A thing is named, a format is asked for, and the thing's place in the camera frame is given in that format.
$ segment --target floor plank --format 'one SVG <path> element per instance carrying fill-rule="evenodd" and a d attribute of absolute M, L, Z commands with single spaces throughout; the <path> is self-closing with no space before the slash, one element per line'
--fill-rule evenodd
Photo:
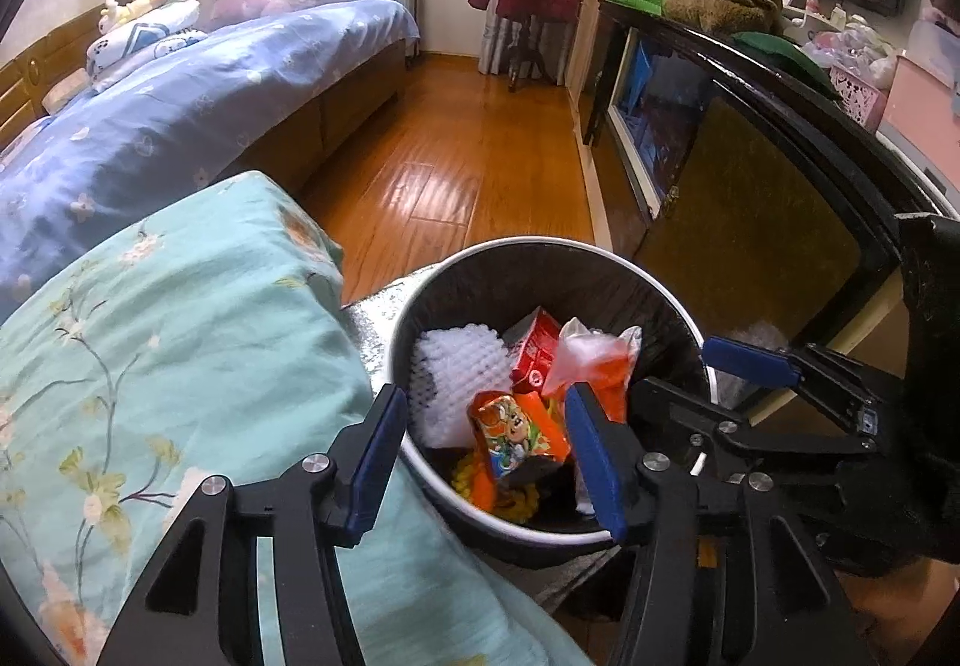
<path fill-rule="evenodd" d="M 592 242 L 565 89 L 510 94 L 459 57 L 424 57 L 408 80 L 302 196 L 346 251 L 344 301 L 480 241 Z"/>

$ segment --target trash can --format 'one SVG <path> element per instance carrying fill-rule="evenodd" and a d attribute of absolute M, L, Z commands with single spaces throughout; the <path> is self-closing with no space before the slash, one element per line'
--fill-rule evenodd
<path fill-rule="evenodd" d="M 641 325 L 634 380 L 656 376 L 716 401 L 715 375 L 700 359 L 703 337 L 656 279 L 595 246 L 539 236 L 479 244 L 441 263 L 397 316 L 387 349 L 387 381 L 408 388 L 421 332 L 476 323 L 502 334 L 537 306 L 560 323 L 578 316 L 587 327 L 612 334 Z M 401 454 L 464 543 L 497 559 L 544 568 L 613 546 L 596 520 L 575 513 L 572 472 L 568 513 L 541 508 L 528 525 L 518 526 L 480 511 L 450 487 L 455 460 L 449 451 L 421 448 L 408 431 Z"/>

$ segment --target bolt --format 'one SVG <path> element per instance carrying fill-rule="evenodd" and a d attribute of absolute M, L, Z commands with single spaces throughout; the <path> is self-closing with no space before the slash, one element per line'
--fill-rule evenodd
<path fill-rule="evenodd" d="M 643 464 L 651 471 L 666 471 L 670 467 L 670 458 L 661 452 L 648 452 L 643 456 Z"/>
<path fill-rule="evenodd" d="M 227 487 L 227 480 L 223 477 L 207 477 L 200 483 L 203 495 L 220 495 Z"/>
<path fill-rule="evenodd" d="M 308 474 L 319 474 L 320 471 L 325 471 L 326 468 L 330 465 L 330 458 L 326 455 L 321 455 L 320 453 L 315 453 L 315 455 L 306 455 L 304 462 L 301 463 L 301 466 L 304 467 L 304 471 Z"/>
<path fill-rule="evenodd" d="M 769 492 L 774 487 L 774 481 L 762 471 L 750 474 L 750 476 L 747 477 L 747 482 L 750 482 L 750 487 L 758 493 Z"/>

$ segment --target curtain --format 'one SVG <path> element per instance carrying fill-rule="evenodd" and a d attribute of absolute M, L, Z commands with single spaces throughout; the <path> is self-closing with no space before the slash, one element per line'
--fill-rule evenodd
<path fill-rule="evenodd" d="M 507 49 L 517 39 L 520 25 L 501 19 L 496 15 L 496 4 L 499 0 L 491 0 L 487 8 L 487 23 L 484 26 L 483 43 L 480 46 L 480 73 L 483 75 L 498 75 L 505 73 L 507 67 L 505 57 Z M 566 63 L 573 45 L 573 36 L 577 25 L 541 25 L 534 22 L 531 42 L 539 46 L 546 61 L 546 70 L 557 79 L 558 86 L 565 84 Z M 525 74 L 539 73 L 531 68 L 525 68 Z"/>

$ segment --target teal floral fabric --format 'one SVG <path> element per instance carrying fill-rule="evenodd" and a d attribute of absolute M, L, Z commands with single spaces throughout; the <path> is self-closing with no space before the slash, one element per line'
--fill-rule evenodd
<path fill-rule="evenodd" d="M 97 246 L 0 327 L 0 559 L 72 666 L 96 662 L 206 476 L 274 477 L 370 406 L 340 324 L 341 258 L 282 190 L 244 173 Z M 376 527 L 339 560 L 368 663 L 589 663 L 461 547 L 400 465 Z"/>

